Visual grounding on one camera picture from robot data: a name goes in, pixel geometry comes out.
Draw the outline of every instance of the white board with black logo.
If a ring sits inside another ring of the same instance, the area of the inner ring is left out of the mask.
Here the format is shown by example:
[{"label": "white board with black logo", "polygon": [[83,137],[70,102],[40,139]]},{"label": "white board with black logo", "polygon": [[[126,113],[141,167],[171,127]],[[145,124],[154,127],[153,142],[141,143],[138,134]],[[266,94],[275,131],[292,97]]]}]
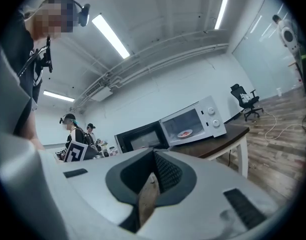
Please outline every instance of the white board with black logo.
[{"label": "white board with black logo", "polygon": [[87,145],[76,141],[71,141],[68,146],[67,154],[64,162],[83,161],[86,153]]}]

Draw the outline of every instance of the plate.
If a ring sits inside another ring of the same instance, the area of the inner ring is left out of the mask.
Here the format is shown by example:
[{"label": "plate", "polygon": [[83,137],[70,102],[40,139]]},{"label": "plate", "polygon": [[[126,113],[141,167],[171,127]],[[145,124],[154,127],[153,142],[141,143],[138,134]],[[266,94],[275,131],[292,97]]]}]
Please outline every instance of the plate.
[{"label": "plate", "polygon": [[193,130],[191,129],[184,130],[184,131],[181,131],[179,134],[177,134],[177,137],[180,139],[184,139],[184,138],[187,138],[190,134],[192,134],[192,132]]}]

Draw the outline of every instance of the white plate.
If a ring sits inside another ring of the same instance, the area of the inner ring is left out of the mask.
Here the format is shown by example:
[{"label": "white plate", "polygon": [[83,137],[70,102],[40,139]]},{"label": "white plate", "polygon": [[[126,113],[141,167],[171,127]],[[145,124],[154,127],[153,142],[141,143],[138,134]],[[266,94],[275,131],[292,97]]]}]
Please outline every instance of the white plate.
[{"label": "white plate", "polygon": [[[186,136],[181,136],[184,132],[188,132],[188,134]],[[184,130],[184,131],[181,131],[179,134],[177,134],[177,137],[180,139],[184,139],[184,138],[187,138],[190,134],[192,134],[192,132],[193,130],[191,129]]]}]

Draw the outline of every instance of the white cable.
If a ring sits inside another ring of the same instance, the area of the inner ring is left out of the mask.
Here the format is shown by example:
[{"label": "white cable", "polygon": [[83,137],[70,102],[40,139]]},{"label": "white cable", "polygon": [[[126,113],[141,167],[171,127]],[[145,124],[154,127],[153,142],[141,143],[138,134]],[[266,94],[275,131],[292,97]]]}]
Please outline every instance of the white cable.
[{"label": "white cable", "polygon": [[272,129],[274,129],[275,126],[277,125],[277,118],[276,118],[273,114],[268,113],[264,108],[263,108],[263,110],[265,111],[265,113],[269,114],[270,116],[273,116],[273,117],[275,118],[275,121],[276,121],[275,124],[274,124],[274,126],[273,126],[268,132],[266,132],[266,134],[265,134],[265,140],[267,140],[267,141],[273,141],[273,140],[278,139],[278,138],[280,137],[280,135],[282,135],[282,133],[283,133],[285,130],[287,130],[289,127],[291,127],[291,126],[301,126],[301,127],[305,127],[305,128],[306,128],[305,125],[302,125],[302,124],[299,124],[299,123],[294,123],[294,124],[291,124],[291,125],[287,126],[285,129],[283,129],[283,130],[281,131],[281,133],[280,133],[276,138],[267,139],[267,133],[269,133],[269,132],[270,132]]}]

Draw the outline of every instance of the black slot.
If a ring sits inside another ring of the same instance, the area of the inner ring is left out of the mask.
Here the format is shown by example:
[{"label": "black slot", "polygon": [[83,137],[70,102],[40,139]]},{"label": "black slot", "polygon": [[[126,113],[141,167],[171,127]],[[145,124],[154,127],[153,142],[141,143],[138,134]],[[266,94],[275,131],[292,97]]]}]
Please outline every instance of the black slot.
[{"label": "black slot", "polygon": [[244,223],[247,229],[252,229],[262,223],[266,217],[263,215],[248,199],[235,188],[224,192],[224,196],[231,204],[240,220]]},{"label": "black slot", "polygon": [[79,176],[85,173],[87,173],[87,170],[85,169],[77,169],[77,170],[70,170],[70,171],[63,172],[64,176],[67,178]]}]

